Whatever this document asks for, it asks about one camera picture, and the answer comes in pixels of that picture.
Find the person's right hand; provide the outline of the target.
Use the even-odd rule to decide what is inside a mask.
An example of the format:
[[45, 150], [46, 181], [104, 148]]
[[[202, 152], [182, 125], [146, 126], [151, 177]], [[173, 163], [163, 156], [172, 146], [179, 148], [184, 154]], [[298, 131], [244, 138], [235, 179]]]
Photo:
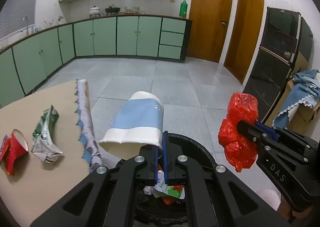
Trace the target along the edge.
[[293, 220], [295, 218], [304, 218], [304, 213], [303, 212], [295, 212], [289, 205], [289, 203], [285, 200], [285, 198], [282, 196], [281, 197], [281, 202], [280, 205], [277, 209], [277, 213], [279, 213], [284, 219], [287, 221]]

